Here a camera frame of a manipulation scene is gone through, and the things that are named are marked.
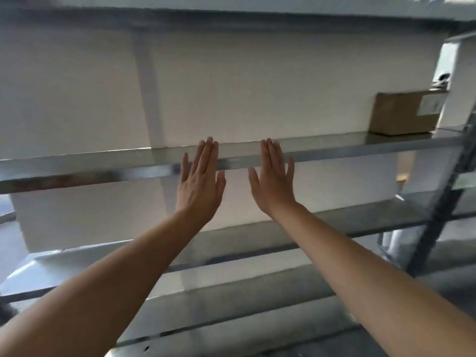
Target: label on box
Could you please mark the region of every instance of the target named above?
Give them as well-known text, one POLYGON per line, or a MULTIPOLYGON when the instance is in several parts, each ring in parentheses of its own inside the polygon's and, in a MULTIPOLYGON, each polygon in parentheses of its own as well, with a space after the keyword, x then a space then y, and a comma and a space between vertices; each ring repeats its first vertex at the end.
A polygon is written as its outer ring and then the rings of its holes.
POLYGON ((433 115, 441 113, 447 94, 429 94, 421 98, 420 107, 416 116, 433 115))

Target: cardboard box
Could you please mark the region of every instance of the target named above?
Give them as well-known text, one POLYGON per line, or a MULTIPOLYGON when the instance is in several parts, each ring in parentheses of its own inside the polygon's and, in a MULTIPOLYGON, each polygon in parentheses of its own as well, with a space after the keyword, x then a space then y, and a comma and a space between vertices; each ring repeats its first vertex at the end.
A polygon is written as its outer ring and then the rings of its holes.
POLYGON ((425 90, 412 93, 378 93, 369 131, 401 135, 433 131, 448 91, 425 90))

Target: hand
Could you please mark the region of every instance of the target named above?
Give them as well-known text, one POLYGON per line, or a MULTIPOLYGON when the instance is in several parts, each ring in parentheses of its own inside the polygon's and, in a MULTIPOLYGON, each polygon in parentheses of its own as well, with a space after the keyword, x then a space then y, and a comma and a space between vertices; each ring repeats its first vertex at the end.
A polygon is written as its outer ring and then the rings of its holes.
POLYGON ((190 213, 200 229, 215 215, 225 190, 225 171, 218 172, 218 143, 208 137, 200 141, 197 154, 188 173, 188 154, 182 159, 180 183, 177 190, 175 210, 190 213))
POLYGON ((276 219, 277 211, 296 202, 293 193, 294 159, 289 158, 288 172, 283 160, 283 151, 277 141, 261 141, 261 173, 258 178, 255 168, 248 169, 251 193, 259 209, 276 219))

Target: forearm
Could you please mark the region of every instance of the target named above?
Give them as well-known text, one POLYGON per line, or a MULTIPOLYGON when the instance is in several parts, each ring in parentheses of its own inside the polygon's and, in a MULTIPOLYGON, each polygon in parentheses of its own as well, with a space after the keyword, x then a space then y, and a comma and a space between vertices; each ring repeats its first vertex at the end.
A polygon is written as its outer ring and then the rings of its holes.
POLYGON ((473 356, 476 324, 442 297, 301 205, 277 221, 391 356, 473 356))
POLYGON ((186 212, 137 237, 0 330, 0 356, 101 356, 201 226, 186 212))

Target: person's left arm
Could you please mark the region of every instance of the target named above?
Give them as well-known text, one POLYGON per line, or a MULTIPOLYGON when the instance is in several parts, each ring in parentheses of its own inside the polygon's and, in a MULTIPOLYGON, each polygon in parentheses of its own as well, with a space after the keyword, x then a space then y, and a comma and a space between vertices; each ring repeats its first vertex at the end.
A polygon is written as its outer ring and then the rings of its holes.
POLYGON ((225 174, 218 143, 201 141, 190 174, 184 156, 177 211, 69 279, 0 328, 0 357, 104 357, 167 266, 211 220, 225 174))

